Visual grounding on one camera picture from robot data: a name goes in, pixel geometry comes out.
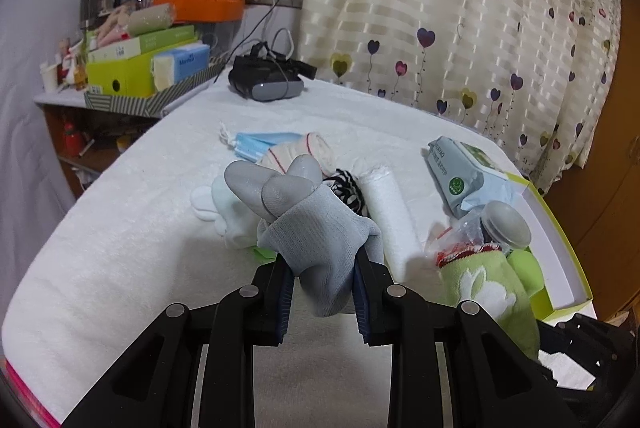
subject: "red bottle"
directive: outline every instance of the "red bottle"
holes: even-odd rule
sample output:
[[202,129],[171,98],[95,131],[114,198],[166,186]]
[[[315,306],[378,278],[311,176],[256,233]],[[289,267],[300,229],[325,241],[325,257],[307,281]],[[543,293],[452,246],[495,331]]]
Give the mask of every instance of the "red bottle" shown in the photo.
[[65,123],[64,135],[66,154],[72,157],[80,154],[80,152],[82,152],[82,149],[86,145],[84,136],[82,136],[82,132],[78,131],[72,123],[67,121]]

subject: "tissue pack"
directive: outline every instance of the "tissue pack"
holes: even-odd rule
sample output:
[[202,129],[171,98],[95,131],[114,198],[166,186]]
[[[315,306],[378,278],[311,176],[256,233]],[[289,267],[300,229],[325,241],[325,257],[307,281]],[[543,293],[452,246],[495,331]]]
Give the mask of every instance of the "tissue pack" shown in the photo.
[[177,84],[209,65],[209,46],[188,44],[154,56],[153,72],[156,90]]
[[511,204],[513,186],[480,148],[441,136],[429,143],[427,163],[454,217],[489,201]]

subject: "metal pivot screw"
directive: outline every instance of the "metal pivot screw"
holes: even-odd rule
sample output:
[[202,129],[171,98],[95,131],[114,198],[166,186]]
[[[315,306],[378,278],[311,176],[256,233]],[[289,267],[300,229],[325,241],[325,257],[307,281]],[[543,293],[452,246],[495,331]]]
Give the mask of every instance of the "metal pivot screw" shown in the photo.
[[184,313],[184,305],[181,303],[172,303],[169,307],[167,307],[164,312],[169,318],[177,318],[178,316],[182,316]]
[[240,296],[242,296],[243,298],[251,298],[252,296],[255,296],[257,294],[258,288],[253,284],[243,285],[240,288]]
[[466,300],[462,302],[462,306],[460,306],[460,309],[462,309],[463,313],[470,314],[471,316],[474,316],[480,312],[480,306],[473,300]]
[[389,296],[400,298],[406,294],[406,289],[400,284],[395,283],[386,288],[386,293]]

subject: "white paper cup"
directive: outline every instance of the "white paper cup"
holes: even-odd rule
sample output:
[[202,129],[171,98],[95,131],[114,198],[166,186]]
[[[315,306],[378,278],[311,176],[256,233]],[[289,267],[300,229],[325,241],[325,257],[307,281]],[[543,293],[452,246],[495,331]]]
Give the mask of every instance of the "white paper cup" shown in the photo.
[[53,64],[40,69],[42,83],[46,93],[55,93],[58,90],[58,66]]

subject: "gray glove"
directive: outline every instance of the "gray glove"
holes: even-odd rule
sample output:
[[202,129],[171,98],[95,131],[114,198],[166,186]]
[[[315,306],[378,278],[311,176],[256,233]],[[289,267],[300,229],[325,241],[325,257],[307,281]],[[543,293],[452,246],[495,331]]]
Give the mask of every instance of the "gray glove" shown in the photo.
[[322,184],[320,166],[312,156],[295,158],[285,175],[235,161],[226,168],[225,181],[262,218],[258,247],[284,257],[313,300],[317,316],[331,316],[347,304],[361,246],[371,261],[383,262],[378,226],[353,213]]

